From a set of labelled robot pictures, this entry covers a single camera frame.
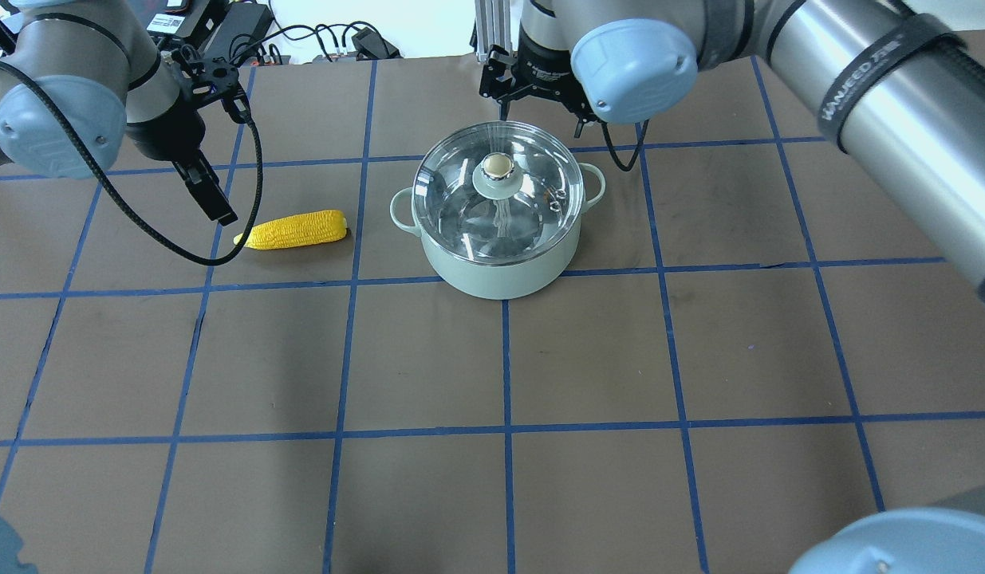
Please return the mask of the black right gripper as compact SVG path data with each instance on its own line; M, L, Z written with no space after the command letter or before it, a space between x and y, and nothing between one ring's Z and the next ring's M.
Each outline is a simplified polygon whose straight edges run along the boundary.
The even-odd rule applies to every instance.
M492 58L483 65L479 94L498 102L502 121L508 120L511 102L530 96L561 103L573 112L573 138L580 138L590 123L592 106L573 73L571 53L544 47L531 37L521 37L512 65L506 63L506 52L494 48Z

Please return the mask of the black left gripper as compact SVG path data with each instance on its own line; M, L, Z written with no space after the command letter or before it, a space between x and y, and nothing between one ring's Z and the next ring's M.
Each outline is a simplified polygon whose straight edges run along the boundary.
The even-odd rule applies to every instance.
M202 152L205 134L207 125L188 102L175 102L155 119L127 124L127 136L138 152L147 159L170 161L208 221L229 226L238 217Z

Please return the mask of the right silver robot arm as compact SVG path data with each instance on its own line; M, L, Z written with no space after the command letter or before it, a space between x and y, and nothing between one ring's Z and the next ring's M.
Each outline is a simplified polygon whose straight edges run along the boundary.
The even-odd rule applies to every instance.
M659 16L706 51L558 283L502 305L508 571L780 573L985 482L985 86L893 1L525 1L537 55Z

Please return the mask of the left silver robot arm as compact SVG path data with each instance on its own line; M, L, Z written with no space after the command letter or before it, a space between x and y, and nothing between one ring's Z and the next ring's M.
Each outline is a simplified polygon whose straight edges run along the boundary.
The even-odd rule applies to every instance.
M165 61L124 1L15 1L17 44L0 58L0 166L44 177L87 179L93 171L53 113L3 65L19 70L57 105L101 168L129 138L149 159L174 166L211 221L233 224L219 177L201 144L199 110L223 101L239 119L237 69L186 45Z

